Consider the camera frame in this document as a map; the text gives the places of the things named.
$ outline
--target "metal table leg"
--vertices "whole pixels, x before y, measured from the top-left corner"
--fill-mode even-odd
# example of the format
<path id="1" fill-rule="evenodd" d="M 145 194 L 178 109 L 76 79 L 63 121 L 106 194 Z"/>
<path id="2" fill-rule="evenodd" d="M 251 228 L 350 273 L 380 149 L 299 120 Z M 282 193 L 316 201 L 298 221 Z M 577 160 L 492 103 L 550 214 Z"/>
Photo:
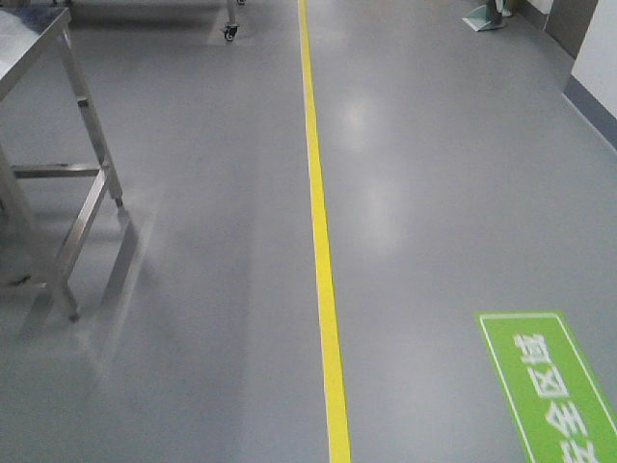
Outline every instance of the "metal table leg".
<path id="1" fill-rule="evenodd" d="M 109 154 L 109 148 L 107 147 L 98 115 L 94 110 L 93 100 L 86 85 L 86 80 L 73 55 L 68 28 L 65 28 L 62 34 L 58 36 L 58 49 L 67 70 L 70 86 L 77 98 L 77 105 L 79 106 L 86 130 L 88 130 L 88 136 L 93 145 L 98 163 L 101 168 L 108 170 L 109 194 L 116 201 L 118 207 L 120 207 L 122 206 L 122 189 L 118 180 L 118 174 L 116 173 L 116 167 Z"/>
<path id="2" fill-rule="evenodd" d="M 26 202 L 17 179 L 0 147 L 0 199 L 10 220 L 22 233 L 28 250 L 32 254 L 35 274 L 27 276 L 15 286 L 47 288 L 54 301 L 59 304 L 71 321 L 77 321 L 77 301 L 70 291 L 63 271 L 53 257 L 53 252 L 37 226 L 30 206 Z"/>

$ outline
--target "stainless steel table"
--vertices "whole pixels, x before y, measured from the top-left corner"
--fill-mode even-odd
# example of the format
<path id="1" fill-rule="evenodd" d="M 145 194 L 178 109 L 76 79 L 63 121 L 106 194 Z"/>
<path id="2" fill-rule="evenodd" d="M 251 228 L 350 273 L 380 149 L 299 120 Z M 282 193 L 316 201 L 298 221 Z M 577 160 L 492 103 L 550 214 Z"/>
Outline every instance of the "stainless steel table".
<path id="1" fill-rule="evenodd" d="M 70 43 L 66 8 L 0 9 L 0 100 L 20 77 L 54 43 L 58 46 L 75 94 L 82 119 L 90 136 L 96 163 L 11 166 L 0 147 L 0 201 L 32 257 L 33 272 L 11 283 L 4 290 L 47 289 L 54 302 L 65 309 L 71 321 L 79 319 L 78 305 L 68 277 L 90 230 L 106 192 L 122 206 L 122 190 L 112 157 L 107 148 L 90 92 Z M 19 178 L 93 177 L 94 183 L 60 251 L 54 254 L 45 240 L 23 192 Z"/>

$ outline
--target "epoxy floor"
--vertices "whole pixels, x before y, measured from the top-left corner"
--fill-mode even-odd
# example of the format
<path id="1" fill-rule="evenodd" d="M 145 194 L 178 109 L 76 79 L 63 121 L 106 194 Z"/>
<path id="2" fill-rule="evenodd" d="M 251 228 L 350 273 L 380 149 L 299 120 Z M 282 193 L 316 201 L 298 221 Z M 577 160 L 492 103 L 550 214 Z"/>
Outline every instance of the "epoxy floor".
<path id="1" fill-rule="evenodd" d="M 562 96 L 572 60 L 470 0 L 309 0 L 355 462 L 524 461 L 474 313 L 558 309 L 617 404 L 617 158 Z M 298 10 L 75 8 L 121 175 L 71 285 L 0 299 L 11 462 L 325 462 Z M 0 105 L 14 162 L 90 148 L 58 57 Z M 87 185 L 24 188 L 52 240 Z M 3 270 L 21 264 L 3 222 Z"/>

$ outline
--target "door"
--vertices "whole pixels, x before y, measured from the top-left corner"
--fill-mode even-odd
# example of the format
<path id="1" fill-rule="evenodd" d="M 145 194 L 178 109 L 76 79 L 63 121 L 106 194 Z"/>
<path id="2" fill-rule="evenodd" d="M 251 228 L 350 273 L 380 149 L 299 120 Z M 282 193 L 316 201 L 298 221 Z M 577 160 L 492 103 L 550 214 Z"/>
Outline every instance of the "door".
<path id="1" fill-rule="evenodd" d="M 576 57 L 598 5 L 598 0 L 555 0 L 547 23 L 551 34 Z"/>

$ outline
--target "green base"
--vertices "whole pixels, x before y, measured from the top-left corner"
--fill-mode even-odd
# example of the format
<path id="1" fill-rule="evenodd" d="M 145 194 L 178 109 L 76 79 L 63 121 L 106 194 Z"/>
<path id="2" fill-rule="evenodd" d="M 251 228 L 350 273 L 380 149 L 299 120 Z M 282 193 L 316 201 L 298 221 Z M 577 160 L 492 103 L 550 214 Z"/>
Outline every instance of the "green base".
<path id="1" fill-rule="evenodd" d="M 501 29 L 505 27 L 505 21 L 499 17 L 499 22 L 492 22 L 487 19 L 489 16 L 489 7 L 483 5 L 476 8 L 471 13 L 463 18 L 463 20 L 469 25 L 475 32 L 492 31 L 494 29 Z"/>

